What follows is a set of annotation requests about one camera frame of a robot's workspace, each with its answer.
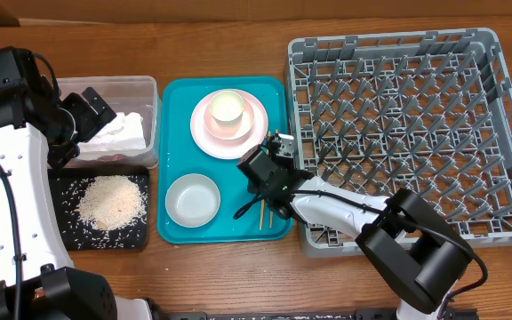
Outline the wooden chopstick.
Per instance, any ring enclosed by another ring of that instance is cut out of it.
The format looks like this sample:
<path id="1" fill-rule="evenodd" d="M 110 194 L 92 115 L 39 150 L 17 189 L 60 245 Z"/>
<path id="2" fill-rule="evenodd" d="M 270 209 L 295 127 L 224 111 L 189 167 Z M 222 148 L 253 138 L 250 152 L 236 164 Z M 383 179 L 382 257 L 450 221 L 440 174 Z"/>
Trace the wooden chopstick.
<path id="1" fill-rule="evenodd" d="M 259 230 L 263 229 L 263 222 L 265 216 L 266 204 L 264 200 L 260 201 L 260 217 L 259 217 Z"/>
<path id="2" fill-rule="evenodd" d="M 271 138 L 272 137 L 272 132 L 268 131 L 268 137 Z M 273 222 L 274 222 L 274 213 L 270 210 L 269 211 L 269 227 L 272 228 L 273 227 Z"/>

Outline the white napkin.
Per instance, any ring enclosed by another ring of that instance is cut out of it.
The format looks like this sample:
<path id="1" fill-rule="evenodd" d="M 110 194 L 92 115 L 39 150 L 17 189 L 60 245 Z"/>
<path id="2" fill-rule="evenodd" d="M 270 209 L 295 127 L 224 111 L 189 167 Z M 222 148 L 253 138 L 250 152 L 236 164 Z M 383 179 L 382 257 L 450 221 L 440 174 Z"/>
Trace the white napkin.
<path id="1" fill-rule="evenodd" d="M 143 149 L 146 141 L 142 116 L 136 112 L 117 112 L 116 118 L 104 126 L 90 141 L 80 142 L 81 153 Z"/>

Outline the white paper cup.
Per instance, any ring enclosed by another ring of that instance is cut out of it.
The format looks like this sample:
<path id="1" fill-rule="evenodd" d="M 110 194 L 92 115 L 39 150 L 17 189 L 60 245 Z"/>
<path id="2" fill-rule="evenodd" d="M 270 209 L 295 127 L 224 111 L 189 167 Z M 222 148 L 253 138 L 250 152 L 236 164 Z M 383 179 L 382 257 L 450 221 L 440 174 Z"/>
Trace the white paper cup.
<path id="1" fill-rule="evenodd" d="M 230 90 L 216 92 L 210 100 L 209 111 L 220 124 L 236 124 L 244 113 L 244 99 Z"/>

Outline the grey bowl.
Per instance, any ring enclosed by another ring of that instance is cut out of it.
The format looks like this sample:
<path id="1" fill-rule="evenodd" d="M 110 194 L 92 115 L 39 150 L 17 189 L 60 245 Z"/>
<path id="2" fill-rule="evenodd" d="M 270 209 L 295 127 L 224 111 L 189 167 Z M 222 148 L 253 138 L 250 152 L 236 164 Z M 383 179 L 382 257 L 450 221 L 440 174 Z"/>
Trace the grey bowl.
<path id="1" fill-rule="evenodd" d="M 173 222 L 184 228 L 199 228 L 216 216 L 220 208 L 220 191 L 210 178 L 190 173 L 171 184 L 164 202 Z"/>

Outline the red snack wrapper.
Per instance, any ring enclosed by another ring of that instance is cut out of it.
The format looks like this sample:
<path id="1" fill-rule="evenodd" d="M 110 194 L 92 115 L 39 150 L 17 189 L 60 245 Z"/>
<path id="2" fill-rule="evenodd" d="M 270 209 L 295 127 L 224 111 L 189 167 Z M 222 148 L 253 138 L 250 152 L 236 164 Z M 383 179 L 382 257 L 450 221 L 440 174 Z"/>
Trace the red snack wrapper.
<path id="1" fill-rule="evenodd" d="M 125 159 L 125 155 L 122 154 L 116 154 L 116 155 L 108 155 L 108 156 L 101 156 L 98 158 L 98 161 L 100 162 L 118 162 Z"/>

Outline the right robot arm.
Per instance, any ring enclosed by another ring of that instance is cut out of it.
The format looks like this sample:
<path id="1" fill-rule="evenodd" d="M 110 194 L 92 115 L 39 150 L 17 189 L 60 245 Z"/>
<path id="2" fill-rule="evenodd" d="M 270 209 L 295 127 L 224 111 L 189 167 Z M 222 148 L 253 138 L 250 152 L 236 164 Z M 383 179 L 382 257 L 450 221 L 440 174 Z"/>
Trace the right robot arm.
<path id="1" fill-rule="evenodd" d="M 351 236 L 401 299 L 397 318 L 442 318 L 453 286 L 474 259 L 470 245 L 415 192 L 367 196 L 338 188 L 295 168 L 286 148 L 286 137 L 274 136 L 239 159 L 254 197 L 234 217 L 264 202 L 283 220 Z"/>

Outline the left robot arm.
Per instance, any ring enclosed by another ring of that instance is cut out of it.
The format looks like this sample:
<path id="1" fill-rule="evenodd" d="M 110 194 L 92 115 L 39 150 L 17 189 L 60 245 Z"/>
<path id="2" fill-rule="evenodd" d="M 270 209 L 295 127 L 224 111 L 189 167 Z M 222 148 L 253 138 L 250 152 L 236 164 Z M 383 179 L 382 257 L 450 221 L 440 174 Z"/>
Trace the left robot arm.
<path id="1" fill-rule="evenodd" d="M 76 269 L 56 221 L 47 170 L 114 116 L 91 87 L 61 100 L 0 85 L 0 319 L 162 318 L 151 300 L 117 297 L 103 276 Z"/>

